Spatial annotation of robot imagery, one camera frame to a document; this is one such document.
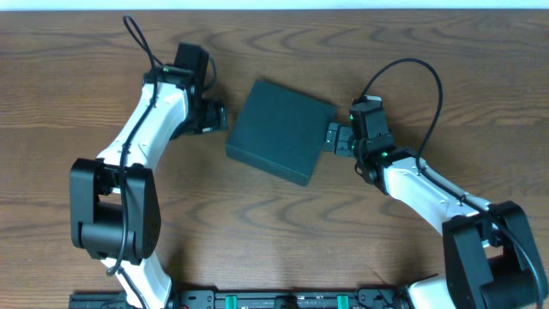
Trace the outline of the black gift box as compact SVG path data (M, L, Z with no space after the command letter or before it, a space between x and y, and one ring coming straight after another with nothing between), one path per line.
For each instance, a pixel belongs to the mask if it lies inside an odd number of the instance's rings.
M327 102L258 80L226 140L226 156L306 186L335 113Z

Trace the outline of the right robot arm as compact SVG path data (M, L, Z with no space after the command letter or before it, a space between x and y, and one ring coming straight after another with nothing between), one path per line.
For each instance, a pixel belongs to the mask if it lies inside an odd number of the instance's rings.
M324 148L356 160L369 185L414 210L443 238L445 271L395 293L395 308L541 308L548 280L524 210L476 197L395 145L383 102L367 96L350 123L329 124Z

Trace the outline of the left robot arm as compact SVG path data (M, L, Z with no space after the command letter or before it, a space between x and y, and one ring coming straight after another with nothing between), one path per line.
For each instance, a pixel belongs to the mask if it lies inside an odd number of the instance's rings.
M95 159L79 158L71 167L73 245L103 263L123 290L72 294L69 307L182 307L155 252L161 215L154 171L170 141L227 130L224 105L203 97L213 67L202 47L179 44L173 63L144 74L136 109L112 143Z

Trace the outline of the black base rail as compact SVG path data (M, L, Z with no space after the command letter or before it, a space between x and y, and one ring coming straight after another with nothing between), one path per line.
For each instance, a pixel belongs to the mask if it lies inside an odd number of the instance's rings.
M348 291L215 292L186 290L166 301L133 300L118 294L72 294L69 309L414 309L409 296L390 288Z

